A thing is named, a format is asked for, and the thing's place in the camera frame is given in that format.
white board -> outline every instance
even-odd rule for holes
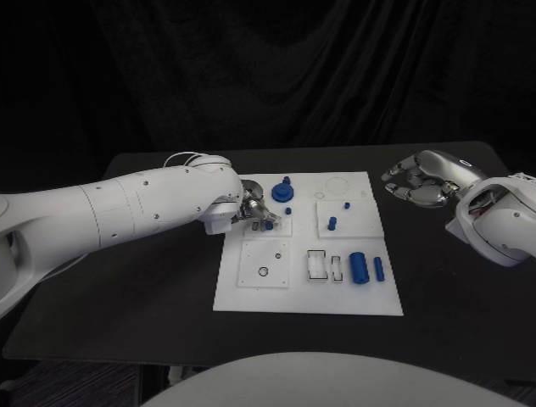
[[[270,192],[272,187],[282,182],[285,176],[291,177],[295,197],[289,202],[279,203],[273,200]],[[282,232],[252,232],[252,223],[257,220],[240,221],[233,225],[233,231],[226,234],[213,309],[216,311],[305,314],[403,315],[367,173],[256,174],[242,176],[242,178],[253,180],[262,185],[267,208],[286,220],[291,220],[291,234],[289,226]],[[360,233],[363,232],[358,231],[357,234],[353,232],[351,237],[319,238],[319,223],[324,221],[318,220],[317,203],[319,202],[319,206],[324,208],[327,205],[337,207],[335,203],[325,203],[328,201],[338,201],[340,210],[348,211],[341,212],[347,218],[344,218],[343,224],[338,222],[340,234],[344,233],[345,225],[351,223],[354,206],[356,217],[361,213],[366,219],[373,220],[364,223],[363,220],[356,219],[356,224],[370,231],[366,236],[371,237],[361,238]],[[350,209],[343,209],[345,202],[351,202]],[[291,215],[285,214],[288,207],[292,209]],[[257,282],[253,283],[256,287],[239,286],[243,245],[250,241],[288,243],[288,287],[257,287]],[[328,279],[322,282],[309,279],[309,250],[325,251]],[[354,252],[363,252],[366,255],[370,271],[370,282],[366,284],[356,284],[351,278],[348,256]],[[332,256],[340,256],[341,260],[341,282],[332,280]],[[374,257],[382,258],[384,266],[386,281],[383,282],[376,280]]]

table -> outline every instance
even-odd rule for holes
[[[240,174],[370,172],[405,317],[214,312],[223,236],[194,222],[90,254],[42,283],[5,357],[211,366],[321,351],[536,381],[536,260],[496,265],[444,230],[452,206],[422,209],[384,191],[379,175],[428,148],[459,155],[488,176],[509,173],[481,142],[220,153]],[[166,156],[122,154],[104,177],[152,169]]]

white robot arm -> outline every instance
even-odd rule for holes
[[[190,223],[208,234],[255,217],[278,222],[262,188],[231,163],[204,155],[188,165],[51,191],[0,195],[0,317],[63,263]]]
[[[426,208],[459,200],[446,230],[491,261],[507,267],[536,258],[536,178],[524,174],[488,178],[462,159],[425,150],[382,176],[406,172],[413,189],[387,184],[402,199]]]

blue cylinder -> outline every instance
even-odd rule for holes
[[[278,202],[289,202],[295,196],[295,190],[291,186],[291,178],[286,176],[283,182],[272,188],[272,198]]]
[[[334,231],[335,230],[335,225],[338,224],[338,218],[335,218],[334,216],[330,218],[330,225],[327,226],[327,228]]]
[[[350,255],[351,276],[356,284],[366,284],[370,281],[369,266],[366,265],[366,256],[363,252]]]
[[[383,282],[384,281],[384,269],[382,268],[382,259],[380,257],[374,257],[374,269],[376,269],[376,279]]]

